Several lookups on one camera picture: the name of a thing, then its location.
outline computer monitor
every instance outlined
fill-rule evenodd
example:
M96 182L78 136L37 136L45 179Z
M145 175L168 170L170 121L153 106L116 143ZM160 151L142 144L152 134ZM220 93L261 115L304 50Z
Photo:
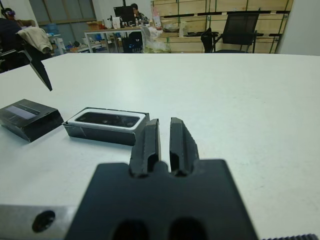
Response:
M122 21L125 23L132 22L136 23L136 18L134 14L134 9L132 6L116 6L113 8L115 16L121 17Z

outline black box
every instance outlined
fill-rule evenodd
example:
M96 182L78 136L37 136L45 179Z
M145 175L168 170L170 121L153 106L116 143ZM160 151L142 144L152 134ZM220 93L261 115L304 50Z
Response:
M83 127L83 126L76 126L71 124L70 121L79 113L85 110L107 110L107 111L118 111L118 112L126 112L126 113L134 113L134 114L143 114L145 115L143 121L139 123L136 129L132 132L121 132L119 130L111 130L111 129L95 129L92 127ZM123 111L123 110L115 110L115 109L106 109L106 108L96 108L96 107L86 107L76 115L71 117L68 121L64 122L63 125L65 130L69 134L70 137L81 138L81 139L90 139L102 142L109 142L115 144L123 144L133 146L136 143L137 137L145 128L146 123L150 120L149 113L145 112L135 112L135 111Z
M0 109L0 124L30 143L63 122L57 109L27 99Z

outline white jacket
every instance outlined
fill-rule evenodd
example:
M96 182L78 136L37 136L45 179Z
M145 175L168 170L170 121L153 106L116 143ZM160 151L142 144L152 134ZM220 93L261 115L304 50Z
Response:
M42 28L39 27L27 27L18 31L20 37L22 37L28 44L35 47L42 53L46 53L45 48L52 50L52 45L49 38Z

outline wall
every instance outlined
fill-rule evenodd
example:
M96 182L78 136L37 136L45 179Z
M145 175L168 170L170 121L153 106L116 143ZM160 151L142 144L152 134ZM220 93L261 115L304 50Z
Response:
M319 0L295 0L277 53L320 56Z
M110 15L115 17L114 7L120 7L123 5L122 0L92 0L95 11L95 16L98 21L104 19L107 26L109 25L108 18ZM126 5L137 4L139 11L146 15L149 19L152 18L151 13L151 1L150 0L126 0Z
M38 25L36 16L31 8L29 0L1 0L4 8L11 8L15 11L15 18L21 20L34 20Z

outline person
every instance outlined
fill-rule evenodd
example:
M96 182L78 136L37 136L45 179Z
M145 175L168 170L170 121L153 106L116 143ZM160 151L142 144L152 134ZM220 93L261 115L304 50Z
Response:
M139 12L138 5L136 3L132 3L131 7L133 8L133 13L138 20L140 20L143 24L149 23L149 19L142 12Z
M20 20L20 19L16 20L15 19L16 12L13 11L11 8L7 7L5 9L3 9L1 12L2 12L2 15L6 19L8 19L10 21L13 21L13 22L16 22L21 28L22 27L30 27L30 26L35 27L36 26L36 23L33 20Z
M16 22L0 18L0 41L3 52L7 52L17 47L16 33L20 30L21 27Z
M3 53L21 47L21 43L17 40L16 34L20 30L21 27L16 22L0 18L0 45ZM2 61L0 64L0 73L29 64L26 56L19 52L12 52L1 59L5 61Z

